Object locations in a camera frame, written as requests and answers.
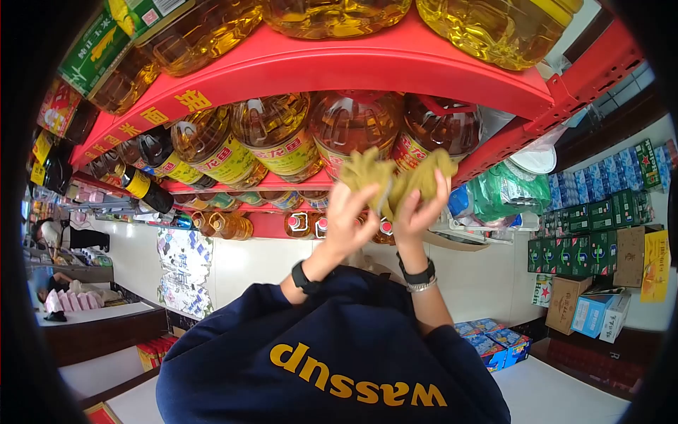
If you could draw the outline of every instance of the black watch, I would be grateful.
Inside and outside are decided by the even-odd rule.
[[[403,265],[403,259],[400,257],[400,252],[396,252],[396,256],[398,256],[398,265],[400,266],[400,270],[403,272],[405,282],[408,285],[416,286],[418,284],[427,284],[431,280],[431,278],[433,278],[433,276],[435,275],[435,266],[433,265],[433,261],[429,257],[426,257],[426,260],[428,261],[426,271],[412,275],[405,272],[405,265]]]
[[[320,290],[320,282],[312,282],[306,278],[304,270],[301,268],[301,264],[304,261],[299,261],[292,267],[292,281],[294,285],[301,288],[305,294],[314,294],[318,293]]]

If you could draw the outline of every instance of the cooking oil bottle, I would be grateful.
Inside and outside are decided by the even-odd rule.
[[[164,20],[135,40],[162,72],[172,77],[208,65],[244,40],[261,21],[260,0],[193,3],[181,17]]]
[[[400,170],[411,170],[435,149],[445,149],[461,161],[478,146],[477,107],[443,97],[405,95],[405,127],[393,147]]]
[[[179,159],[235,190],[256,186],[268,170],[231,132],[228,105],[195,112],[172,126]]]
[[[309,129],[327,173],[339,179],[341,165],[360,153],[379,148],[380,159],[391,155],[401,128],[402,96],[392,92],[343,90],[324,92],[311,113]]]
[[[231,128],[271,172],[287,182],[302,182],[322,168],[307,132],[308,93],[251,98],[231,105]]]
[[[411,0],[264,0],[264,20],[290,37],[356,37],[397,24],[410,3]]]
[[[464,52],[504,69],[539,63],[583,0],[416,0],[419,15]]]

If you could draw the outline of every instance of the green plastic bag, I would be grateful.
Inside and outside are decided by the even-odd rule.
[[[551,202],[549,179],[532,174],[511,162],[500,162],[466,186],[473,193],[473,214],[488,223],[522,212],[542,214]]]

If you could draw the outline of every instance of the navy sweatshirt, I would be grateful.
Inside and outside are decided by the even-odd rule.
[[[175,343],[156,398],[167,423],[511,422],[454,328],[422,338],[405,288],[352,267],[296,307],[251,285]]]

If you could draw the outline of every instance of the hand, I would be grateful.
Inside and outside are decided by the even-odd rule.
[[[424,233],[440,216],[450,198],[452,179],[445,179],[440,170],[435,170],[435,180],[438,184],[435,199],[416,211],[421,194],[419,190],[414,190],[403,202],[393,226],[396,245],[421,243]]]
[[[327,234],[319,248],[341,262],[363,247],[379,229],[379,218],[370,210],[362,225],[356,225],[355,219],[378,191],[379,184],[351,193],[343,182],[336,183],[327,208]]]

